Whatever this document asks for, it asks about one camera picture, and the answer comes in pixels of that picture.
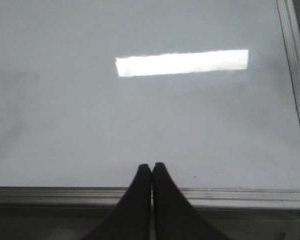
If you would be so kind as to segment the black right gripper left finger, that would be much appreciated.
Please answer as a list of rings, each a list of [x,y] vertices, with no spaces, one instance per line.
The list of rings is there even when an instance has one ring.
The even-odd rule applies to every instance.
[[[148,240],[152,173],[141,164],[126,190],[110,214],[83,237],[84,240]]]

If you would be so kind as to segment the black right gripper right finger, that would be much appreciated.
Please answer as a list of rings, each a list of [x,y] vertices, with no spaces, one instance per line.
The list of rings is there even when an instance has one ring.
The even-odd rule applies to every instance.
[[[162,162],[157,162],[152,170],[152,192],[157,240],[229,239],[199,215]]]

